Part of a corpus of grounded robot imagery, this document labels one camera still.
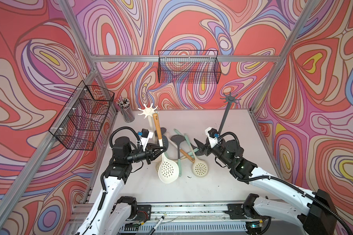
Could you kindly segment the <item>grey skimmer mint handle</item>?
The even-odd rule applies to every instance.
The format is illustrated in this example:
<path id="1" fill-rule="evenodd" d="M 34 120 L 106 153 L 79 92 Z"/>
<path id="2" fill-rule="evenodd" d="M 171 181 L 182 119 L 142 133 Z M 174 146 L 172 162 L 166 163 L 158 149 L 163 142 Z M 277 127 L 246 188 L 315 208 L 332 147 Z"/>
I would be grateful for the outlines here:
<path id="1" fill-rule="evenodd" d="M 161 129 L 161 134 L 162 134 L 163 146 L 168 149 L 169 148 L 169 141 L 166 137 L 167 129 L 165 127 L 161 127 L 160 129 Z"/>

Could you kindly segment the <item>cream skimmer mint handle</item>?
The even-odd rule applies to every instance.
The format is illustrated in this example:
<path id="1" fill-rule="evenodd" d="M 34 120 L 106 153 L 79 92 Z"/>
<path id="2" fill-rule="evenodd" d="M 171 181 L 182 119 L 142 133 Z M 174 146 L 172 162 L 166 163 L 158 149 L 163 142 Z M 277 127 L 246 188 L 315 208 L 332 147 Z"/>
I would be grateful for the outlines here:
<path id="1" fill-rule="evenodd" d="M 202 161 L 196 156 L 188 136 L 186 134 L 184 134 L 184 137 L 185 137 L 185 140 L 186 140 L 186 142 L 190 148 L 190 151 L 192 152 L 192 154 L 194 156 L 194 160 L 195 160 L 192 165 L 193 174 L 195 176 L 201 177 L 201 178 L 207 176 L 208 170 L 209 170 L 208 164 L 206 163 L 206 161 Z"/>

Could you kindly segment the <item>cream skimmer wooden handle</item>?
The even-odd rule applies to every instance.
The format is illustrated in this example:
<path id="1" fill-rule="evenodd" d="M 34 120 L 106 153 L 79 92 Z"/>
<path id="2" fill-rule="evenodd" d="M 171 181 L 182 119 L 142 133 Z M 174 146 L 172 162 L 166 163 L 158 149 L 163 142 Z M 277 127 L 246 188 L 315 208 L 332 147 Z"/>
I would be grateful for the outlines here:
<path id="1" fill-rule="evenodd" d="M 157 132 L 158 142 L 161 147 L 164 147 L 162 133 L 160 128 L 159 116 L 157 113 L 152 114 L 155 128 Z M 170 184 L 178 179 L 179 176 L 179 168 L 176 162 L 168 159 L 165 153 L 162 153 L 162 161 L 161 165 L 158 169 L 158 176 L 160 180 L 165 184 Z"/>

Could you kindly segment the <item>dark grey utensil rack stand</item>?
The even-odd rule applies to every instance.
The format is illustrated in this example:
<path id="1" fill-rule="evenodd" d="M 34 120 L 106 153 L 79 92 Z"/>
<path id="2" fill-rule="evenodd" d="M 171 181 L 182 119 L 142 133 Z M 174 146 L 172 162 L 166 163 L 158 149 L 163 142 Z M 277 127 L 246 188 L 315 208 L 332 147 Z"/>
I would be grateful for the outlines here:
<path id="1" fill-rule="evenodd" d="M 223 114 L 223 117 L 222 117 L 222 120 L 220 123 L 219 130 L 218 130 L 219 134 L 222 133 L 223 127 L 225 125 L 225 122 L 226 122 L 226 119 L 227 119 L 227 116 L 228 116 L 228 113 L 230 111 L 232 104 L 239 104 L 240 100 L 241 100 L 241 98 L 237 98 L 237 95 L 233 96 L 231 94 L 231 92 L 229 92 L 228 94 L 224 94 L 224 96 L 225 97 L 221 98 L 221 99 L 224 100 L 226 107 L 225 107 L 225 111 L 224 111 L 224 114 Z"/>

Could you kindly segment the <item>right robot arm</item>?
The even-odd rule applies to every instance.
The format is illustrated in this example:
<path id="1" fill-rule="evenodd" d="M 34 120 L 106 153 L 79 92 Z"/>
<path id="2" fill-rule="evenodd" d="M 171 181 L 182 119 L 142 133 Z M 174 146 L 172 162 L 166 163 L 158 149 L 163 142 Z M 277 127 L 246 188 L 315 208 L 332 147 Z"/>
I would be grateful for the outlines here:
<path id="1" fill-rule="evenodd" d="M 314 192 L 298 187 L 245 159 L 244 149 L 233 132 L 219 134 L 216 129 L 208 128 L 206 135 L 206 143 L 195 140 L 200 152 L 206 156 L 214 155 L 216 163 L 221 167 L 226 166 L 235 180 L 261 188 L 283 200 L 271 202 L 250 194 L 243 205 L 247 217 L 259 215 L 277 218 L 302 227 L 309 235 L 332 235 L 337 223 L 340 223 L 347 234 L 353 234 L 349 225 L 338 215 L 326 191 Z"/>

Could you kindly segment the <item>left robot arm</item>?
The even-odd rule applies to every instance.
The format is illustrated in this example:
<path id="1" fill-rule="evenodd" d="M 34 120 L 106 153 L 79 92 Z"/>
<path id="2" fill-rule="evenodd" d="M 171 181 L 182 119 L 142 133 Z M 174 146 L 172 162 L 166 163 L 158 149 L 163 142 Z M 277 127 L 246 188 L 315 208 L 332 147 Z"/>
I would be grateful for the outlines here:
<path id="1" fill-rule="evenodd" d="M 119 194 L 133 173 L 133 163 L 151 164 L 167 151 L 163 145 L 149 144 L 150 134 L 147 129 L 136 132 L 128 126 L 111 133 L 112 158 L 100 176 L 99 196 L 76 234 L 115 235 L 127 220 L 136 218 L 136 198 Z"/>

